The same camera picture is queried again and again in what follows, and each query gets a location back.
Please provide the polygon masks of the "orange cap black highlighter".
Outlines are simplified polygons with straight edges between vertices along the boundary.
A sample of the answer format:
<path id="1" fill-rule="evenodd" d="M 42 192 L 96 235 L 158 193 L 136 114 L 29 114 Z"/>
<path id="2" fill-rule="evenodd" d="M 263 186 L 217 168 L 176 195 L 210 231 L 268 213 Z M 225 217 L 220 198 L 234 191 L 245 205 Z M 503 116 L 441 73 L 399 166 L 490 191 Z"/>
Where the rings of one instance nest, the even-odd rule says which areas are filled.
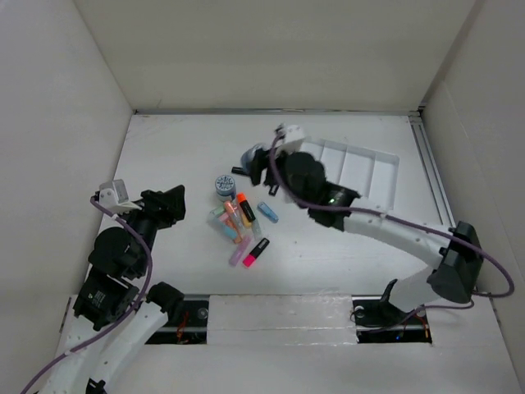
<path id="1" fill-rule="evenodd" d="M 251 209 L 251 206 L 243 193 L 236 196 L 237 204 L 249 222 L 254 222 L 256 217 Z"/>

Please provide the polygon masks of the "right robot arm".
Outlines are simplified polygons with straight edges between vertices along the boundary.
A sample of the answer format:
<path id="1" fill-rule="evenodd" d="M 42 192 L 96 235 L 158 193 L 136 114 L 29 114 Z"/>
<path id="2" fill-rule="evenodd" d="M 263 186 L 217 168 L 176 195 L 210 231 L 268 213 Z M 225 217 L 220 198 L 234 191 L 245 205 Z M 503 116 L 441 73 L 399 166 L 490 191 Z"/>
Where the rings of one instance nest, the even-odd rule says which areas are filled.
<path id="1" fill-rule="evenodd" d="M 332 149 L 314 156 L 306 151 L 271 152 L 256 145 L 240 162 L 254 185 L 279 185 L 316 223 L 374 239 L 425 263 L 414 275 L 395 277 L 387 284 L 378 307 L 388 323 L 398 323 L 417 307 L 440 298 L 459 308 L 471 306 L 483 261 L 473 226 L 460 223 L 447 229 L 396 217 L 350 188 L 359 173 L 354 158 Z"/>

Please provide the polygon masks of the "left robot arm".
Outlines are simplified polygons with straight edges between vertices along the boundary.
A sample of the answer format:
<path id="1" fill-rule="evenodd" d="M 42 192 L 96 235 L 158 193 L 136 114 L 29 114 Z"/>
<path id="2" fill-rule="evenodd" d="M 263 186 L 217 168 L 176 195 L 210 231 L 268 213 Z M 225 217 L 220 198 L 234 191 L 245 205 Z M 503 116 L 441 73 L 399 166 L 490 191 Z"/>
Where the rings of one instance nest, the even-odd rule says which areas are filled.
<path id="1" fill-rule="evenodd" d="M 90 203 L 115 226 L 97 235 L 89 254 L 91 268 L 73 304 L 66 349 L 24 393 L 44 375 L 42 393 L 108 393 L 140 347 L 164 324 L 182 318 L 184 294 L 151 278 L 157 233 L 185 218 L 185 187 L 145 190 L 132 201 L 124 182 L 114 180 L 100 185 Z"/>

